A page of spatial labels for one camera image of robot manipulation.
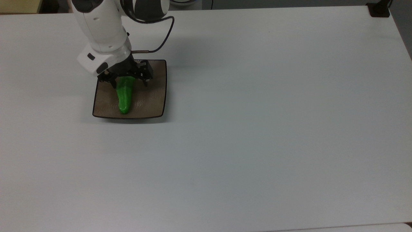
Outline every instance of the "white table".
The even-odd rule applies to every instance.
[[[367,7],[173,12],[165,115],[91,115],[71,14],[0,16],[1,231],[412,221],[412,62]],[[168,23],[124,19],[135,49]]]

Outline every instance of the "toy cucumber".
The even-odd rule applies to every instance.
[[[119,98],[119,110],[122,114],[127,114],[129,111],[134,80],[134,77],[122,76],[117,82],[116,92]]]

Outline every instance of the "square plate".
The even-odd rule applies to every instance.
[[[93,116],[113,119],[158,118],[163,115],[166,102],[167,68],[165,60],[149,60],[153,79],[145,87],[141,80],[133,84],[129,112],[121,114],[116,90],[107,82],[97,82]]]

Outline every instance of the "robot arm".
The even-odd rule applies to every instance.
[[[119,75],[137,71],[121,16],[156,21],[167,13],[169,0],[72,0],[72,5],[79,26],[89,40],[77,57],[78,62],[94,76],[106,70]]]

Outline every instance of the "black cable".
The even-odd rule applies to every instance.
[[[159,50],[163,47],[163,45],[166,43],[167,39],[169,38],[170,32],[172,32],[173,25],[175,24],[175,17],[173,17],[173,16],[169,16],[169,17],[166,17],[166,18],[162,18],[162,19],[159,19],[159,20],[156,20],[156,21],[149,21],[149,22],[140,21],[140,20],[138,20],[138,19],[132,18],[132,20],[134,20],[134,21],[136,21],[136,22],[138,22],[138,23],[141,23],[141,24],[154,24],[154,23],[159,23],[159,22],[162,22],[162,21],[165,21],[165,20],[168,20],[168,19],[172,19],[172,24],[170,24],[169,32],[167,33],[167,35],[166,35],[166,37],[164,38],[162,44],[161,44],[158,48],[156,48],[155,50],[152,50],[152,51],[150,51],[150,50],[134,50],[134,51],[132,51],[131,53],[132,53],[132,54],[137,54],[137,53],[154,53],[154,52],[159,51]]]
[[[126,14],[129,18],[131,18],[133,21],[138,22],[138,23],[140,23],[140,24],[155,24],[155,23],[163,22],[163,21],[168,20],[168,19],[172,19],[172,24],[170,24],[169,32],[167,33],[167,35],[166,35],[166,37],[164,38],[162,44],[161,44],[158,48],[156,48],[155,50],[151,50],[151,51],[150,51],[150,50],[134,50],[134,51],[132,51],[131,53],[132,53],[132,54],[137,54],[137,53],[154,53],[154,52],[159,51],[159,50],[163,47],[163,45],[166,43],[167,39],[169,38],[170,32],[172,31],[173,25],[175,24],[175,17],[173,17],[173,16],[168,16],[168,17],[166,17],[166,18],[162,18],[162,19],[155,20],[155,21],[141,21],[141,20],[137,19],[135,16],[132,15],[132,12],[131,12],[130,9],[129,9],[129,10],[126,10],[126,8],[125,8],[125,6],[124,6],[124,0],[121,0],[121,1],[120,1],[120,5],[122,6],[123,11],[125,12],[125,14]]]

